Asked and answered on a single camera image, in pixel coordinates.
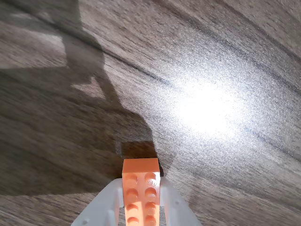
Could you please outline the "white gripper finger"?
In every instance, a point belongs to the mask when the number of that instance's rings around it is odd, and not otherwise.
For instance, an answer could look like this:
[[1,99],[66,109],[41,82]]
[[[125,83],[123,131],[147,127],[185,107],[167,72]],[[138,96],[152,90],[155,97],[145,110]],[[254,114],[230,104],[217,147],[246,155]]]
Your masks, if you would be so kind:
[[111,181],[72,222],[72,226],[117,226],[124,206],[122,179]]
[[165,177],[160,179],[160,206],[164,207],[167,226],[200,226],[187,202]]

